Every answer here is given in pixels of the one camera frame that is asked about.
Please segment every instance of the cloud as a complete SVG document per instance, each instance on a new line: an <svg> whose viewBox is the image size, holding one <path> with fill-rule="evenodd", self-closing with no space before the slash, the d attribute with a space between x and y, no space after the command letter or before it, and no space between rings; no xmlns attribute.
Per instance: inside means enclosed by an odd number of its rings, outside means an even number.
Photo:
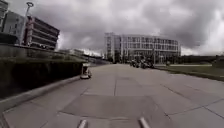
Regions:
<svg viewBox="0 0 224 128"><path fill-rule="evenodd" d="M25 0L9 0L25 13ZM101 50L104 33L148 34L177 39L200 53L222 52L222 0L33 0L31 13L61 30L60 48Z"/></svg>

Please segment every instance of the low wall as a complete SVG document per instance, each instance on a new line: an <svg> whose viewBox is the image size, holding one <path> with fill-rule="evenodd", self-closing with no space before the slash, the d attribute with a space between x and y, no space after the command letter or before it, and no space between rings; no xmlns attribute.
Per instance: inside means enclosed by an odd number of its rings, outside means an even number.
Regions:
<svg viewBox="0 0 224 128"><path fill-rule="evenodd" d="M82 61L81 56L48 51L26 46L14 46L0 43L0 57L39 58L39 59L64 59Z"/></svg>
<svg viewBox="0 0 224 128"><path fill-rule="evenodd" d="M81 62L71 60L0 59L0 99L81 73Z"/></svg>

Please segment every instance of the hedge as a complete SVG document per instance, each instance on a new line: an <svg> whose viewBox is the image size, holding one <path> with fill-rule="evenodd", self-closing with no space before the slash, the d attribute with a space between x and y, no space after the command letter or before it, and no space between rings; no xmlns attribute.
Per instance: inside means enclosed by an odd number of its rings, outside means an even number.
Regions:
<svg viewBox="0 0 224 128"><path fill-rule="evenodd" d="M0 98L77 76L81 65L69 60L0 59Z"/></svg>
<svg viewBox="0 0 224 128"><path fill-rule="evenodd" d="M216 67L216 68L224 68L224 58L220 58L218 60L215 60L212 63L212 66L213 67Z"/></svg>

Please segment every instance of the road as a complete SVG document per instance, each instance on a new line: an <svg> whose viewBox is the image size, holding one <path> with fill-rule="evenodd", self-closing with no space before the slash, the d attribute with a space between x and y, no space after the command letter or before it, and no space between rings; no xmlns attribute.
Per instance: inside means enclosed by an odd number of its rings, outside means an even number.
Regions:
<svg viewBox="0 0 224 128"><path fill-rule="evenodd" d="M10 128L223 128L223 82L128 65L94 67L65 85L4 112Z"/></svg>

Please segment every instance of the curb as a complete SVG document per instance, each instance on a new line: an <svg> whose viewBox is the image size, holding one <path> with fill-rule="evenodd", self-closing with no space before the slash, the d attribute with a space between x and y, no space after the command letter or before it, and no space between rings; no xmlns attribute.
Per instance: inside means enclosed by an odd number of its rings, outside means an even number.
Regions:
<svg viewBox="0 0 224 128"><path fill-rule="evenodd" d="M172 70L172 69L161 69L161 68L157 68L157 67L155 67L155 69L179 73L179 74L191 75L191 76L196 76L196 77L201 77L201 78L207 78L207 79L211 79L211 80L224 81L224 76L215 76L215 75L211 75L211 74L198 73L198 72L184 72L184 71L177 71L177 70Z"/></svg>
<svg viewBox="0 0 224 128"><path fill-rule="evenodd" d="M52 83L52 84L49 84L49 85L46 85L46 86L43 86L40 88L36 88L36 89L30 90L30 91L21 93L16 96L9 97L7 99L3 99L0 101L0 113L4 112L10 108L13 108L23 102L26 102L28 100L31 100L38 96L46 94L46 93L48 93L56 88L59 88L65 84L69 84L71 82L77 81L79 79L80 79L80 76L78 75L78 76L75 76L72 78L61 80L61 81L58 81L58 82L55 82L55 83Z"/></svg>

